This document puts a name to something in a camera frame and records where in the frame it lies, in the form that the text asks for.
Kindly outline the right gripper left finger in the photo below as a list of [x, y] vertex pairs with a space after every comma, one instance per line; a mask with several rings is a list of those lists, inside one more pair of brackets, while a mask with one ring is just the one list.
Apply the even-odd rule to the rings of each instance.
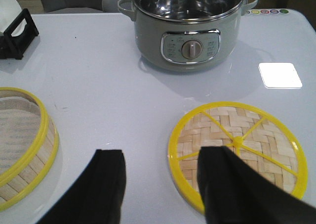
[[121, 150], [95, 151], [92, 159], [40, 224], [118, 224], [126, 187]]

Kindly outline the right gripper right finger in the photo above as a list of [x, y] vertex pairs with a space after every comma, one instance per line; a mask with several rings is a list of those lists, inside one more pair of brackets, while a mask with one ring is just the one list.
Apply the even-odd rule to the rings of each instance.
[[208, 224], [314, 224], [316, 209], [286, 193], [225, 146], [202, 147], [197, 182]]

